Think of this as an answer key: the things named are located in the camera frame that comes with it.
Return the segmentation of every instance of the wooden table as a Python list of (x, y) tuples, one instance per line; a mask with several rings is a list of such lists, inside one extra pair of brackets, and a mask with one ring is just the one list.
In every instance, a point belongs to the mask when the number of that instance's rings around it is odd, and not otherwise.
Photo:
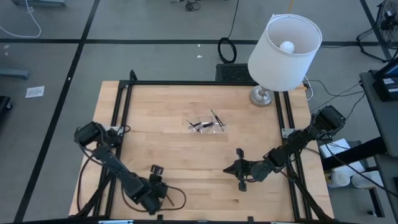
[[(272, 173), (264, 182), (248, 184), (248, 191), (240, 192), (236, 178), (223, 173), (223, 169), (238, 158), (237, 147), (244, 149), (245, 159), (261, 160), (265, 153), (282, 142), (275, 101), (265, 108), (252, 105), (249, 101), (251, 88), (133, 86), (127, 117), (131, 131), (124, 137), (121, 161), (142, 177), (149, 176), (152, 164), (162, 166), (165, 169), (164, 182), (181, 188), (187, 194), (187, 204), (182, 210), (160, 212), (165, 220), (245, 221), (248, 216), (253, 216), (255, 221), (294, 220), (288, 181), (282, 174)], [(110, 125), (117, 89), (118, 82), (103, 82), (94, 121)], [(303, 87), (289, 94), (296, 128), (305, 128), (310, 122), (310, 112)], [(288, 126), (282, 95), (281, 100), (285, 125)], [(187, 129), (186, 119), (211, 116), (210, 109), (226, 123), (225, 133), (199, 134)], [(315, 142), (308, 147), (317, 149)], [(309, 192), (332, 217), (319, 155), (303, 151), (302, 162)], [(101, 167), (92, 162), (87, 165), (83, 174), (81, 205), (97, 188), (100, 170)], [(305, 217), (302, 196), (298, 189), (296, 191), (301, 217)], [(169, 189), (168, 194), (176, 207), (182, 204), (181, 193)], [(165, 200), (163, 208), (171, 207)], [(70, 214), (76, 212), (75, 193)], [(156, 219), (156, 216), (128, 208), (121, 197), (120, 181), (117, 181), (111, 218)]]

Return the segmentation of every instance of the table lamp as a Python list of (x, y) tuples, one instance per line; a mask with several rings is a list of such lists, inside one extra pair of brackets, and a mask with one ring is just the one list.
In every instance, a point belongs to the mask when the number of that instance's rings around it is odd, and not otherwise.
[(272, 91), (289, 91), (302, 83), (322, 43), (320, 29), (292, 14), (272, 15), (249, 57), (250, 76), (259, 85), (250, 92), (256, 106), (272, 102)]

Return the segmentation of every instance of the silver lamp base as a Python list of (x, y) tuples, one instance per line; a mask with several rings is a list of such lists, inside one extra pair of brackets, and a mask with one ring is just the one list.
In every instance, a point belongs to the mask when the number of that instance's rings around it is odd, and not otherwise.
[(250, 91), (249, 98), (252, 104), (258, 107), (265, 107), (271, 104), (274, 95), (272, 91), (258, 85)]

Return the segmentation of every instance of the light bulb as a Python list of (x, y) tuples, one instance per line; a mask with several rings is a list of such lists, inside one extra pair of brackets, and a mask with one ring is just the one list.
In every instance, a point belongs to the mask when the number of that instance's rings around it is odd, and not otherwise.
[(291, 43), (290, 41), (283, 41), (283, 43), (279, 45), (279, 48), (287, 53), (294, 52), (294, 44)]

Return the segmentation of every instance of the black metal frame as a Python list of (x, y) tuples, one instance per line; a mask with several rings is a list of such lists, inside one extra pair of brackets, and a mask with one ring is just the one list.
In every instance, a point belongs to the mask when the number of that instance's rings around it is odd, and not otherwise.
[[(137, 80), (137, 77), (134, 73), (134, 71), (130, 71), (130, 80), (121, 80), (119, 81), (119, 86), (118, 86), (118, 92), (116, 95), (116, 101), (114, 104), (114, 110), (113, 110), (113, 115), (112, 115), (112, 120), (111, 120), (111, 125), (115, 126), (117, 123), (117, 118), (118, 118), (118, 113), (120, 109), (120, 104), (121, 104), (121, 96), (123, 93), (123, 90), (125, 87), (127, 87), (127, 95), (126, 95), (126, 100), (124, 102), (124, 108), (123, 108), (123, 115), (121, 118), (121, 126), (126, 125), (127, 121), (127, 115), (128, 115), (128, 110), (129, 110), (129, 105), (130, 105), (130, 100), (131, 100), (131, 94), (132, 94), (132, 87), (133, 85), (228, 85), (228, 86), (255, 86), (257, 85), (256, 82), (218, 82), (218, 81), (139, 81)], [(294, 119), (293, 119), (293, 113), (292, 113), (292, 108), (290, 106), (290, 100), (289, 100), (289, 94), (287, 92), (284, 93), (285, 97), (285, 104), (286, 104), (286, 109), (287, 109), (287, 116), (289, 120), (289, 126), (291, 128), (294, 128)], [(284, 124), (284, 118), (283, 118), (283, 113), (282, 113), (282, 106), (280, 103), (280, 98), (279, 98), (279, 93), (275, 92), (275, 103), (276, 103), (276, 108), (277, 108), (277, 116), (279, 120), (279, 128), (282, 129), (285, 127)], [(121, 155), (121, 150), (122, 150), (122, 143), (121, 145), (116, 148), (116, 157), (120, 158)], [(296, 163), (297, 163), (297, 172), (299, 174), (299, 177), (302, 179), (303, 184), (305, 185), (305, 179), (304, 179), (304, 174), (303, 174), (303, 167), (302, 167), (302, 161), (300, 158), (300, 155), (297, 154), (295, 155), (296, 158)], [(99, 185), (107, 185), (108, 181), (106, 180), (106, 176), (108, 175), (106, 168), (103, 168), (101, 170), (101, 175), (99, 178)], [(115, 183), (116, 179), (112, 178), (111, 184), (109, 186), (109, 194), (108, 198), (106, 201), (106, 209), (105, 209), (105, 217), (110, 217), (111, 215), (111, 209), (112, 209), (112, 203), (113, 203), (113, 197), (114, 197), (114, 191), (115, 191)], [(299, 205), (297, 201), (297, 194), (295, 191), (295, 185), (294, 183), (289, 181), (289, 190), (290, 190), (290, 197), (292, 201), (292, 210), (294, 213), (294, 219), (295, 222), (297, 222), (300, 219), (300, 211), (299, 211)], [(93, 216), (98, 216), (100, 213), (100, 206), (101, 206), (101, 201), (102, 197), (100, 197), (95, 205), (95, 209), (93, 211)], [(311, 209), (307, 203), (307, 201), (304, 199), (304, 209), (305, 209), (305, 214), (307, 219), (312, 219), (311, 215)], [(134, 222), (139, 221), (139, 222), (153, 222), (150, 220), (135, 220)]]

